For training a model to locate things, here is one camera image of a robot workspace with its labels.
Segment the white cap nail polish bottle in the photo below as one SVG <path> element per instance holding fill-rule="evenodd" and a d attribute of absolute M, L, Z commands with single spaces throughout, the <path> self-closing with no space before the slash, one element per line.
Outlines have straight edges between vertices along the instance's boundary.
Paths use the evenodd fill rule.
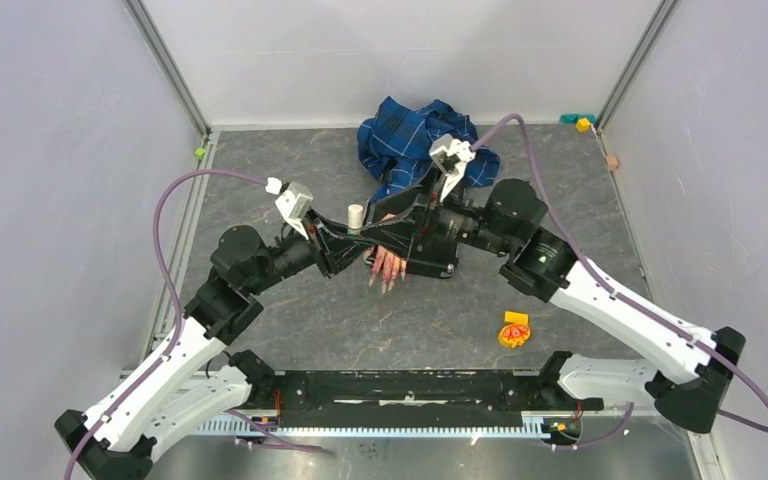
<path fill-rule="evenodd" d="M 365 207 L 361 204 L 351 204 L 347 207 L 347 230 L 350 234 L 358 234 L 364 225 Z"/>

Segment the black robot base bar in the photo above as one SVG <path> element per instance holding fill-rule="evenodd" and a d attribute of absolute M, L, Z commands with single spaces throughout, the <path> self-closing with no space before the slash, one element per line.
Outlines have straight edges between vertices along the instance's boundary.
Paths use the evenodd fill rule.
<path fill-rule="evenodd" d="M 524 412 L 600 411 L 546 373 L 516 370 L 284 370 L 250 350 L 229 361 L 252 386 L 244 407 L 273 409 L 284 427 L 514 427 Z"/>

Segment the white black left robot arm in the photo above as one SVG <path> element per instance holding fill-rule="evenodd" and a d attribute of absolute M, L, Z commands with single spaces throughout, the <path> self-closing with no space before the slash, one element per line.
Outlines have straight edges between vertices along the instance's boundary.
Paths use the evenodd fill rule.
<path fill-rule="evenodd" d="M 175 325 L 157 348 L 97 404 L 56 420 L 70 450 L 65 478 L 81 467 L 92 479 L 143 479 L 172 446 L 213 417 L 244 403 L 266 405 L 274 381 L 250 352 L 234 355 L 184 394 L 178 391 L 262 313 L 258 294 L 313 265 L 333 276 L 359 257 L 366 249 L 357 241 L 363 219 L 358 204 L 349 207 L 347 224 L 308 211 L 272 246 L 249 225 L 229 228 L 205 283 L 187 304 L 174 301 Z"/>

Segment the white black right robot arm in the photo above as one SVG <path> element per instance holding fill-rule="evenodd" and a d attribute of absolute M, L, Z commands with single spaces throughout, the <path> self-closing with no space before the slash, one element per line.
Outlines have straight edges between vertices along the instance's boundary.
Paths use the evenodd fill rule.
<path fill-rule="evenodd" d="M 533 187 L 519 179 L 495 184 L 480 208 L 419 184 L 376 204 L 359 233 L 402 257 L 438 239 L 501 256 L 499 272 L 515 290 L 591 322 L 638 354 L 620 360 L 554 353 L 537 382 L 545 405 L 562 408 L 573 399 L 651 405 L 683 429 L 709 433 L 744 336 L 730 327 L 695 326 L 613 282 L 542 226 L 546 212 Z"/>

